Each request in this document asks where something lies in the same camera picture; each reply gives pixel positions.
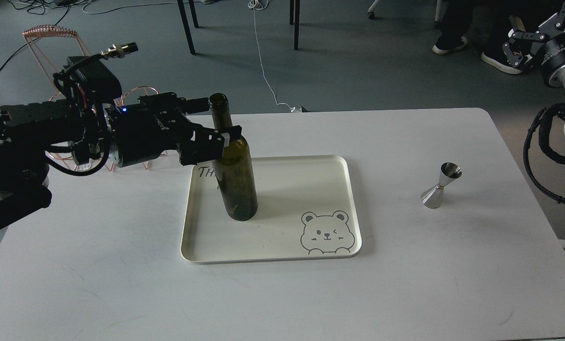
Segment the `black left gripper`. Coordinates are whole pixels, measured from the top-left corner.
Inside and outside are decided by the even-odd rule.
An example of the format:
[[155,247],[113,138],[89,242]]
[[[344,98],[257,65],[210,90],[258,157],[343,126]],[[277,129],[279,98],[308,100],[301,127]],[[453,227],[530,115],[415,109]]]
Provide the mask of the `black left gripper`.
[[[188,122],[187,114],[209,112],[209,98],[186,99],[174,92],[141,96],[139,103],[107,108],[111,137],[109,157],[118,168],[149,162],[176,149],[173,132]],[[179,162],[196,165],[223,157],[224,149],[241,138],[239,125],[210,129],[201,125],[181,128]]]

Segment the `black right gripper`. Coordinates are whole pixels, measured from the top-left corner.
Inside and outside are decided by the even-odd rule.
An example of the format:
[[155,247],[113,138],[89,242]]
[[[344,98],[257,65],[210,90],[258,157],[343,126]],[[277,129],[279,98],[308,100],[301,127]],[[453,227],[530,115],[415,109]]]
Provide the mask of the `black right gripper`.
[[522,71],[565,74],[565,0],[513,0],[510,16],[502,60]]

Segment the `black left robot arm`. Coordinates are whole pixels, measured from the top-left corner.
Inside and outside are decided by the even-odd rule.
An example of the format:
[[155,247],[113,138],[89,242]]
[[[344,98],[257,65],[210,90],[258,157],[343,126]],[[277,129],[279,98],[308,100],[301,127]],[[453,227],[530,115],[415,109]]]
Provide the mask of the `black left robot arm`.
[[69,57],[53,74],[56,101],[0,108],[0,230],[51,204],[48,172],[73,176],[98,172],[108,160],[118,168],[175,150],[182,165],[216,160],[241,126],[211,129],[187,119],[208,110],[208,100],[173,92],[146,95],[135,105],[116,105],[120,82],[104,60],[137,52],[135,43],[98,54]]

